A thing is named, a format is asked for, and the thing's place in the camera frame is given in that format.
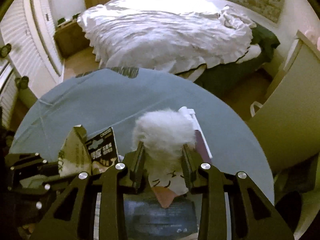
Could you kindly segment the white printed snack bag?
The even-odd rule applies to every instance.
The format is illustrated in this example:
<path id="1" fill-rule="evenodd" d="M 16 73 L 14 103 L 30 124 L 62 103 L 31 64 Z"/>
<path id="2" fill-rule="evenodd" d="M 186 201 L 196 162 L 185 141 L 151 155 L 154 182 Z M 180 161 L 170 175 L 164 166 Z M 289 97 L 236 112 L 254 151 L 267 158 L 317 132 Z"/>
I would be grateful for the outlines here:
<path id="1" fill-rule="evenodd" d="M 59 153 L 58 172 L 60 177 L 68 177 L 81 172 L 92 174 L 92 161 L 85 141 L 84 126 L 76 125 L 68 133 Z"/>

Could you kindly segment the white fluffy sock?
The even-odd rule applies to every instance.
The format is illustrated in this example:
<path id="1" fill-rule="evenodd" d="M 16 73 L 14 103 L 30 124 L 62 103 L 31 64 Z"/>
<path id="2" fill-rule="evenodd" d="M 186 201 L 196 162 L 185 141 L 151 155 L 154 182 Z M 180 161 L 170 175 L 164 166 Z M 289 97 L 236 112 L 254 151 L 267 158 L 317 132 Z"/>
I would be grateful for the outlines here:
<path id="1" fill-rule="evenodd" d="M 132 132 L 133 147 L 143 143 L 144 170 L 148 183 L 162 208 L 168 208 L 176 197 L 189 190 L 182 171 L 183 146 L 195 148 L 193 123 L 171 109 L 146 112 Z"/>

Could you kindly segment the blue printed packet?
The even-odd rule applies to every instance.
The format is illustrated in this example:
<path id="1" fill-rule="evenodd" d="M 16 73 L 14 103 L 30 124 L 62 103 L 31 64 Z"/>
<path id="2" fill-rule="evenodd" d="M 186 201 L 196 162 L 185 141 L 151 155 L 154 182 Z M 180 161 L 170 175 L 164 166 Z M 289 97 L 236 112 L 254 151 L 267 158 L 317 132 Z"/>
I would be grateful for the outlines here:
<path id="1" fill-rule="evenodd" d="M 126 199 L 124 211 L 130 239 L 180 239 L 198 232 L 195 204 L 185 197 L 168 208 L 156 199 Z"/>

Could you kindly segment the black battery card pack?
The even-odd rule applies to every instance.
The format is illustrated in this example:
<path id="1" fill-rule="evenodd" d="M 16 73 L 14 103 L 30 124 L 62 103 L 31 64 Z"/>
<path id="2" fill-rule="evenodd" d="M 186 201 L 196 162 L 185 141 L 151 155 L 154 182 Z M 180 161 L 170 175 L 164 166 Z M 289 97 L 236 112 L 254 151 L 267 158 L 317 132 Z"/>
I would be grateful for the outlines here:
<path id="1" fill-rule="evenodd" d="M 116 140 L 112 127 L 85 142 L 92 161 L 92 173 L 100 174 L 119 163 Z"/>

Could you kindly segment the white purple box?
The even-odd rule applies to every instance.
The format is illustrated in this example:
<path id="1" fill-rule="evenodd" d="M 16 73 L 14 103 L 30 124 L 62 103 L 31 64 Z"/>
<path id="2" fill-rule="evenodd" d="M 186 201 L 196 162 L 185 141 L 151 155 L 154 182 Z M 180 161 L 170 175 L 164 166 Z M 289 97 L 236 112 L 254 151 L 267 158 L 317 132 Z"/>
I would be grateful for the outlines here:
<path id="1" fill-rule="evenodd" d="M 197 120 L 195 111 L 191 108 L 187 108 L 183 106 L 178 110 L 178 112 L 193 123 L 193 129 L 195 131 L 195 137 L 196 137 L 195 150 L 200 154 L 202 160 L 205 163 L 211 164 L 212 154 L 207 144 L 204 133 L 201 129 L 201 126 Z"/>

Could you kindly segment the white bedside cabinet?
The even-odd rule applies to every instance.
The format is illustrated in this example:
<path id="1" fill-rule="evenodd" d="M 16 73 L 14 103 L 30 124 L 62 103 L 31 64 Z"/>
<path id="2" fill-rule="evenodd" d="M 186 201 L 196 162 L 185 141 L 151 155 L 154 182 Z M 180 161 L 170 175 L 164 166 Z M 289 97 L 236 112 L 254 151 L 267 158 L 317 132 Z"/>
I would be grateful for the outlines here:
<path id="1" fill-rule="evenodd" d="M 319 153 L 319 50 L 297 31 L 267 99 L 248 126 L 273 172 Z"/>

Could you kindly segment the white radiator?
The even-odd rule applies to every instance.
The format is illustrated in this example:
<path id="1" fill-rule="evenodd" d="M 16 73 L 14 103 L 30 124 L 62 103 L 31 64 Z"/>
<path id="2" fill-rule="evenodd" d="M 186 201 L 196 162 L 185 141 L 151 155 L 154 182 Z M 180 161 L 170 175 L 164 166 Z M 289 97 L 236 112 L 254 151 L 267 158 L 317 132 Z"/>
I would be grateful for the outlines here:
<path id="1" fill-rule="evenodd" d="M 10 123 L 16 101 L 18 98 L 18 88 L 15 83 L 16 75 L 11 64 L 7 64 L 1 71 L 1 108 L 2 126 L 10 128 Z"/>

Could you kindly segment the grey blue table cloth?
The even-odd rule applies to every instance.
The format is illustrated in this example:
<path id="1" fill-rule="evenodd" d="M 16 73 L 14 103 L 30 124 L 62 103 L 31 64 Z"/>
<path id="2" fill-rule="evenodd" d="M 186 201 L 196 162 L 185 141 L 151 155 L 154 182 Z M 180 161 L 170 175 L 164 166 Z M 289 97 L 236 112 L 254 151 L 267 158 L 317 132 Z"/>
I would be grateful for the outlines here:
<path id="1" fill-rule="evenodd" d="M 112 127 L 119 154 L 132 150 L 135 120 L 161 109 L 195 111 L 213 164 L 221 171 L 246 172 L 269 200 L 273 176 L 256 137 L 226 103 L 200 86 L 172 74 L 139 69 L 135 78 L 110 69 L 73 77 L 44 94 L 18 127 L 11 153 L 39 153 L 56 161 L 73 126 L 82 125 L 89 138 Z"/>

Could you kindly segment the brown wooden nightstand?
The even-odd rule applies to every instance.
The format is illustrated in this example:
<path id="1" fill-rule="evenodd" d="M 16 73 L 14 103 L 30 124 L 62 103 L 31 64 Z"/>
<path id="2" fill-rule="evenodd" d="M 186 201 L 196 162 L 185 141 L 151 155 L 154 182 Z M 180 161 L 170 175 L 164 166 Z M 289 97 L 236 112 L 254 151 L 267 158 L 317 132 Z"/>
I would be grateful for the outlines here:
<path id="1" fill-rule="evenodd" d="M 85 33 L 76 21 L 58 28 L 54 40 L 65 59 L 89 47 L 89 40 L 85 38 Z"/>

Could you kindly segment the dark green blanket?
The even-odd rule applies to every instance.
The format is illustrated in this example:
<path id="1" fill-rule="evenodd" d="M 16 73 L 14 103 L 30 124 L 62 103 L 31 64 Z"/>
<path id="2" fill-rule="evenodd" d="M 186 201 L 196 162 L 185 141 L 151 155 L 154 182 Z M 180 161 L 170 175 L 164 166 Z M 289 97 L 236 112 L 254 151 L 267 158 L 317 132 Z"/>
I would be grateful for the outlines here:
<path id="1" fill-rule="evenodd" d="M 274 51 L 280 45 L 277 36 L 269 29 L 256 22 L 256 27 L 252 28 L 251 44 L 258 44 L 262 53 L 266 56 L 266 62 L 271 62 L 274 57 Z"/>

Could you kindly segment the white rumpled duvet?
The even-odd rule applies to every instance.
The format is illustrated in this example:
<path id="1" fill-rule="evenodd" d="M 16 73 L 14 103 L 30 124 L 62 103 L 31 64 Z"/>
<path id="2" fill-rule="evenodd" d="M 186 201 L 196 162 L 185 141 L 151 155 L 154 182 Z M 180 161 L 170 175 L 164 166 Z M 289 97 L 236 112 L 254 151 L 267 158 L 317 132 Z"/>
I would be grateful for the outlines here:
<path id="1" fill-rule="evenodd" d="M 208 0 L 110 0 L 82 12 L 78 25 L 100 65 L 179 74 L 258 57 L 256 23 Z"/>

